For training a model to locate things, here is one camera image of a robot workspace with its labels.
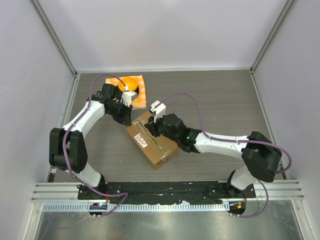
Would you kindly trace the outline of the brown cardboard express box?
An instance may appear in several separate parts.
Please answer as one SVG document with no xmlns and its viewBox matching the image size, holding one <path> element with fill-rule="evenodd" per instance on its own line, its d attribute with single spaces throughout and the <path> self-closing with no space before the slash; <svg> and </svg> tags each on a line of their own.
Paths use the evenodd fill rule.
<svg viewBox="0 0 320 240">
<path fill-rule="evenodd" d="M 133 143 L 140 149 L 152 168 L 156 170 L 175 158 L 180 149 L 175 142 L 162 135 L 159 137 L 151 135 L 145 127 L 150 116 L 150 112 L 144 112 L 131 122 L 131 126 L 126 126 L 125 129 Z"/>
</svg>

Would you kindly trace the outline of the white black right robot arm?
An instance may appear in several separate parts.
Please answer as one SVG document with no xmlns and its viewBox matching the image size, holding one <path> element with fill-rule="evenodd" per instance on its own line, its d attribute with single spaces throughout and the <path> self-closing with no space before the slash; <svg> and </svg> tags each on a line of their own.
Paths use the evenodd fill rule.
<svg viewBox="0 0 320 240">
<path fill-rule="evenodd" d="M 223 136 L 187 127 L 174 113 L 161 118 L 150 116 L 144 125 L 153 137 L 163 136 L 187 153 L 214 153 L 240 159 L 244 166 L 234 170 L 225 184 L 233 198 L 256 181 L 272 183 L 282 152 L 260 132 L 249 136 Z"/>
</svg>

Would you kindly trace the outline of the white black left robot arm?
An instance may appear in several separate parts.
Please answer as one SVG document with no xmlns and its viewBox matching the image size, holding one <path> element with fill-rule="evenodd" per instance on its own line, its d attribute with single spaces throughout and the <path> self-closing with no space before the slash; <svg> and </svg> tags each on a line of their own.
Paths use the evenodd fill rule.
<svg viewBox="0 0 320 240">
<path fill-rule="evenodd" d="M 102 199 L 107 193 L 107 185 L 104 176 L 88 162 L 85 137 L 105 115 L 121 125 L 130 126 L 132 101 L 136 98 L 135 91 L 121 91 L 113 84 L 103 84 L 100 91 L 87 99 L 76 117 L 65 126 L 50 131 L 49 164 L 85 185 L 93 198 Z"/>
</svg>

